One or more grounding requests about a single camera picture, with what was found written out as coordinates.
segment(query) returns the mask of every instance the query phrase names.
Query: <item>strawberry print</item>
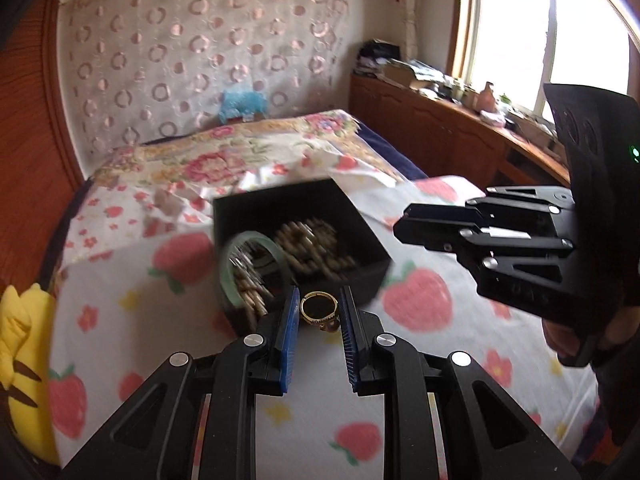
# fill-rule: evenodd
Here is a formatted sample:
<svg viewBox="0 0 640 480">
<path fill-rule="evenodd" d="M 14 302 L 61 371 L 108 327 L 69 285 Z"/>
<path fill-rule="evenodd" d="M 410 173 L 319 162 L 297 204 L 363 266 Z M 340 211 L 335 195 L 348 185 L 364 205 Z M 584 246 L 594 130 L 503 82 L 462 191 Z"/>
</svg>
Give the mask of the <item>strawberry print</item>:
<svg viewBox="0 0 640 480">
<path fill-rule="evenodd" d="M 204 200 L 201 196 L 189 202 L 191 207 L 193 207 L 196 211 L 202 211 L 206 203 L 207 203 L 206 200 Z"/>
<path fill-rule="evenodd" d="M 204 278 L 213 267 L 213 245 L 203 232 L 176 235 L 154 253 L 151 276 L 165 276 L 174 294 L 184 292 Z"/>
<path fill-rule="evenodd" d="M 275 164 L 271 173 L 274 175 L 286 175 L 289 173 L 289 170 L 284 164 Z"/>
<path fill-rule="evenodd" d="M 540 425 L 542 423 L 542 416 L 538 413 L 538 410 L 533 413 L 529 413 L 529 416 L 531 417 L 531 420 L 533 420 L 537 425 Z"/>
<path fill-rule="evenodd" d="M 487 352 L 486 361 L 484 365 L 482 365 L 482 368 L 503 388 L 511 386 L 511 375 L 513 372 L 511 361 L 507 358 L 502 359 L 497 351 L 491 349 Z"/>
<path fill-rule="evenodd" d="M 347 462 L 358 465 L 368 462 L 380 451 L 382 436 L 372 422 L 353 422 L 338 429 L 329 446 L 346 454 Z"/>
<path fill-rule="evenodd" d="M 84 429 L 86 391 L 74 373 L 74 365 L 71 364 L 61 374 L 49 370 L 47 389 L 53 427 L 66 437 L 77 440 Z"/>
<path fill-rule="evenodd" d="M 511 309 L 498 301 L 489 300 L 491 306 L 494 308 L 494 314 L 496 317 L 501 317 L 503 319 L 511 319 Z"/>
<path fill-rule="evenodd" d="M 439 178 L 417 180 L 414 184 L 424 194 L 437 196 L 445 202 L 455 202 L 458 199 L 456 190 Z"/>
<path fill-rule="evenodd" d="M 144 379 L 137 373 L 131 372 L 125 375 L 118 385 L 118 398 L 124 402 L 135 392 L 144 382 Z"/>
<path fill-rule="evenodd" d="M 410 260 L 404 264 L 401 276 L 388 280 L 385 286 L 385 312 L 411 332 L 436 332 L 451 324 L 451 294 L 444 280 L 431 269 L 419 269 Z"/>
<path fill-rule="evenodd" d="M 107 218 L 116 218 L 117 216 L 120 216 L 123 211 L 124 209 L 119 205 L 112 205 L 111 207 L 105 209 L 104 213 L 105 215 L 107 215 Z"/>
<path fill-rule="evenodd" d="M 400 216 L 387 216 L 385 217 L 385 219 L 383 220 L 385 227 L 387 229 L 389 229 L 390 231 L 394 230 L 394 225 L 396 225 L 396 222 L 398 222 L 399 219 L 401 219 L 402 217 Z"/>
<path fill-rule="evenodd" d="M 76 321 L 80 330 L 86 334 L 98 324 L 98 309 L 94 306 L 85 305 L 82 307 L 82 314 L 78 316 Z"/>
<path fill-rule="evenodd" d="M 358 167 L 358 161 L 351 155 L 341 155 L 335 169 L 339 171 L 351 171 Z"/>
</svg>

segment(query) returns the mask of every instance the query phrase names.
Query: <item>wooden cabinet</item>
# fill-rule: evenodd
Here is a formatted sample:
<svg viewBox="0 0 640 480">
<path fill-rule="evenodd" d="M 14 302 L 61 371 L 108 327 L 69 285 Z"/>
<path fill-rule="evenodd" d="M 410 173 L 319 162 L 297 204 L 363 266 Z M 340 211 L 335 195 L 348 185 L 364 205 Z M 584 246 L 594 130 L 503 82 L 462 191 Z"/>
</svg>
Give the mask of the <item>wooden cabinet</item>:
<svg viewBox="0 0 640 480">
<path fill-rule="evenodd" d="M 378 131 L 377 112 L 380 108 L 380 94 L 366 84 L 366 78 L 361 79 L 363 79 L 362 82 L 358 79 L 351 81 L 349 112 L 372 130 Z"/>
<path fill-rule="evenodd" d="M 353 75 L 349 111 L 429 176 L 457 174 L 482 189 L 496 182 L 568 186 L 568 171 L 548 155 L 449 102 Z M 527 164 L 514 166 L 507 158 L 514 151 Z"/>
<path fill-rule="evenodd" d="M 430 176 L 447 174 L 455 138 L 449 125 L 424 108 L 414 107 L 410 117 L 417 146 L 411 153 L 415 164 Z"/>
<path fill-rule="evenodd" d="M 456 118 L 453 124 L 455 144 L 450 168 L 451 173 L 463 176 L 484 189 L 494 180 L 504 151 L 504 142 L 491 130 L 478 126 L 466 116 Z"/>
</svg>

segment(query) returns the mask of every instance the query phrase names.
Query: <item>floral blanket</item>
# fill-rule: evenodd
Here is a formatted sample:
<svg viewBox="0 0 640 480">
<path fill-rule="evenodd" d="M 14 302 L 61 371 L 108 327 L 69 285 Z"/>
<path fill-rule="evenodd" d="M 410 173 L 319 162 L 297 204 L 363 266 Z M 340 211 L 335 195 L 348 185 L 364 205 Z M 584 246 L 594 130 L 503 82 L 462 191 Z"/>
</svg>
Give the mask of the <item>floral blanket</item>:
<svg viewBox="0 0 640 480">
<path fill-rule="evenodd" d="M 191 182 L 210 187 L 238 184 L 247 171 L 287 164 L 330 144 L 343 155 L 358 158 L 402 182 L 404 178 L 357 136 L 358 122 L 346 112 L 332 110 L 293 119 L 220 126 L 154 146 L 118 150 L 94 175 L 99 186 L 116 183 L 155 186 Z"/>
</svg>

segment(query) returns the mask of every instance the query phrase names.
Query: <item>bedsheet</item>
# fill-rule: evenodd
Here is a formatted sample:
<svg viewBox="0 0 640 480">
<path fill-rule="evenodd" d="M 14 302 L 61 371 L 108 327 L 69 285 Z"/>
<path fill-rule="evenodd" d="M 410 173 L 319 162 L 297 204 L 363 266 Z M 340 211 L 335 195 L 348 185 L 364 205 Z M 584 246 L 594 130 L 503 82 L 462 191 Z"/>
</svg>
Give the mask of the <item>bedsheet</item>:
<svg viewBox="0 0 640 480">
<path fill-rule="evenodd" d="M 409 183 L 357 131 L 339 110 L 238 124 L 121 150 L 97 172 L 54 279 L 49 399 L 63 464 L 169 354 L 219 352 L 234 337 L 212 296 L 210 200 L 328 176 L 394 261 L 368 307 L 385 329 L 421 351 L 468 351 L 572 455 L 593 374 L 562 368 L 539 320 L 480 298 L 451 255 L 390 230 L 411 202 L 462 204 L 480 190 L 453 176 Z M 176 260 L 187 262 L 179 283 L 163 272 Z M 258 478 L 382 478 L 382 400 L 351 393 L 339 335 L 302 326 L 298 341 L 290 393 L 258 399 Z"/>
<path fill-rule="evenodd" d="M 591 371 L 562 368 L 546 347 L 540 321 L 480 298 L 452 255 L 404 246 L 390 230 L 411 202 L 462 204 L 480 191 L 460 177 L 395 187 L 369 181 L 364 188 L 357 177 L 346 176 L 343 185 L 355 186 L 348 195 L 394 261 L 368 308 L 386 330 L 421 351 L 468 351 L 571 456 L 594 412 Z M 103 189 L 105 196 L 127 193 Z M 95 207 L 89 203 L 81 216 Z M 176 230 L 72 258 L 63 268 L 50 355 L 50 402 L 63 464 L 169 354 L 202 356 L 232 340 L 213 300 L 212 260 L 198 256 L 210 254 L 208 213 L 194 212 L 201 221 Z M 128 223 L 128 213 L 121 216 Z M 187 264 L 175 288 L 156 270 L 185 256 L 199 265 Z M 302 326 L 290 393 L 257 400 L 257 477 L 382 478 L 382 409 L 382 398 L 351 393 L 340 335 Z"/>
</svg>

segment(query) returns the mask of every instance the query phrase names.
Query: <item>yellow plush toy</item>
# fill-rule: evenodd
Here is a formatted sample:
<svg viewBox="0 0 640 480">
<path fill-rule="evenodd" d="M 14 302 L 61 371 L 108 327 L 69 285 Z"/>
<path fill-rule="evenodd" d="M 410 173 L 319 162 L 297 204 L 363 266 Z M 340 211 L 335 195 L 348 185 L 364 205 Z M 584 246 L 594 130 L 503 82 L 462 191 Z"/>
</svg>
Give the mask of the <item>yellow plush toy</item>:
<svg viewBox="0 0 640 480">
<path fill-rule="evenodd" d="M 0 300 L 0 383 L 15 433 L 34 456 L 58 465 L 47 396 L 55 313 L 56 300 L 37 284 L 21 296 L 9 286 Z"/>
</svg>

